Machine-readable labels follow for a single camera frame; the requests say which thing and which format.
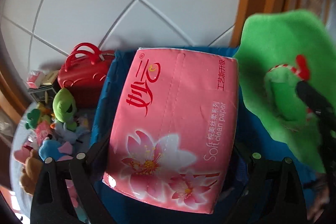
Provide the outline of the green felt hat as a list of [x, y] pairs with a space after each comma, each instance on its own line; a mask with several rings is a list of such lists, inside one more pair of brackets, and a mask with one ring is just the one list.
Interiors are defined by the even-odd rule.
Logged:
[[335, 45], [321, 20], [306, 10], [254, 14], [244, 23], [235, 59], [246, 108], [273, 140], [323, 173], [317, 118], [295, 92], [306, 81], [335, 104]]

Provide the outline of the pink tissue pack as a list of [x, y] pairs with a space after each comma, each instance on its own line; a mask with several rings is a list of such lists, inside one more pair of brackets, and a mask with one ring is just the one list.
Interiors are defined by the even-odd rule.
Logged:
[[234, 144], [238, 62], [177, 48], [141, 48], [110, 134], [103, 182], [165, 209], [211, 214]]

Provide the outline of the brown teddy bear plush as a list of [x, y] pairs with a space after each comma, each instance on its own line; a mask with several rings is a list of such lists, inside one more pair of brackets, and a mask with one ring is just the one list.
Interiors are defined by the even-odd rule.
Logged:
[[40, 172], [43, 167], [39, 154], [36, 150], [31, 150], [22, 168], [19, 185], [29, 195], [33, 196]]

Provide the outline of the blue dress pig plush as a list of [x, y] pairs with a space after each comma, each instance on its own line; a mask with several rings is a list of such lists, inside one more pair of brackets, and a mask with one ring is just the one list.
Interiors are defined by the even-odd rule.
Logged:
[[61, 144], [57, 140], [45, 138], [39, 148], [38, 154], [43, 161], [48, 157], [51, 157], [55, 161], [64, 161], [72, 159], [72, 152], [73, 147], [70, 142], [67, 141]]

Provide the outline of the green crocodile plush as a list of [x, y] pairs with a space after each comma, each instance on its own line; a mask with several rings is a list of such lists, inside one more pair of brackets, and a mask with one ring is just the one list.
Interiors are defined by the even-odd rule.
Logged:
[[41, 111], [39, 109], [33, 109], [31, 112], [27, 114], [27, 121], [25, 124], [25, 128], [29, 129], [36, 129], [38, 124], [41, 122]]

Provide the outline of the green frog plush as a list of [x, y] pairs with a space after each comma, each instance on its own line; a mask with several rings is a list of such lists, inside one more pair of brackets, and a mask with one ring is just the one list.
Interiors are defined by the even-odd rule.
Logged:
[[74, 116], [77, 108], [75, 99], [68, 89], [62, 88], [58, 91], [54, 97], [52, 108], [56, 120], [65, 124], [68, 130], [75, 132], [77, 123]]

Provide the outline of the black framed box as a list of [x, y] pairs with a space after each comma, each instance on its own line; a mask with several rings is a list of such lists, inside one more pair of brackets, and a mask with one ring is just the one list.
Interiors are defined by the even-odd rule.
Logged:
[[44, 102], [46, 104], [53, 101], [57, 92], [60, 91], [58, 83], [59, 71], [49, 71], [45, 74], [41, 86], [37, 89], [28, 87], [28, 93], [35, 102]]

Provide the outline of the pink pack on box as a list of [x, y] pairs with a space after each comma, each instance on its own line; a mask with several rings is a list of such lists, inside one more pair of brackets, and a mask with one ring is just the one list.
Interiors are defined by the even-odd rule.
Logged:
[[41, 86], [45, 74], [43, 71], [30, 71], [27, 75], [26, 84], [31, 89], [37, 89]]

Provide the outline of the red plastic handbag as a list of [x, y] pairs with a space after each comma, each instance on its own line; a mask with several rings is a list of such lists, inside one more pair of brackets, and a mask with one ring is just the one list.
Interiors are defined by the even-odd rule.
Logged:
[[75, 98], [80, 109], [95, 108], [115, 55], [83, 42], [76, 45], [59, 70], [58, 83]]

